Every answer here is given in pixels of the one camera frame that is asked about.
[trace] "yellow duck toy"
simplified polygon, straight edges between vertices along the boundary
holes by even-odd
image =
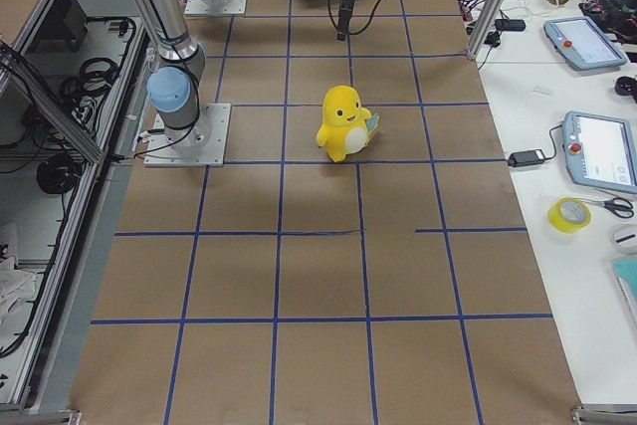
[[[363,107],[358,92],[339,85],[329,89],[322,103],[322,125],[317,133],[317,145],[327,150],[335,163],[348,154],[367,146],[378,125],[378,115]]]

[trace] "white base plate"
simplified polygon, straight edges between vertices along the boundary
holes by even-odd
[[[246,13],[248,0],[232,0],[221,7],[213,8],[202,0],[188,0],[184,14],[186,17],[223,17]]]
[[[199,121],[210,124],[210,139],[201,148],[192,151],[179,151],[172,146],[148,153],[143,160],[149,167],[183,167],[183,166],[223,166],[226,152],[226,139],[230,123],[230,104],[207,104],[201,109]],[[163,121],[159,115],[155,118],[153,128],[163,128]],[[166,146],[168,141],[164,134],[157,134],[150,138],[148,149]]]

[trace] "toy's white belly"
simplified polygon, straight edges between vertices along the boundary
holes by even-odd
[[[345,137],[345,150],[347,154],[358,153],[367,143],[367,130],[360,126],[352,128]]]

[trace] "yellow tape roll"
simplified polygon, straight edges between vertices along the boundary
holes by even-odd
[[[557,231],[572,234],[588,226],[590,211],[575,198],[562,198],[548,210],[548,221]]]

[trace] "green plush toy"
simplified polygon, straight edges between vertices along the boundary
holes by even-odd
[[[339,163],[348,154],[365,148],[377,126],[378,114],[372,115],[362,106],[358,92],[339,85],[325,94],[317,145],[327,150],[333,162]]]

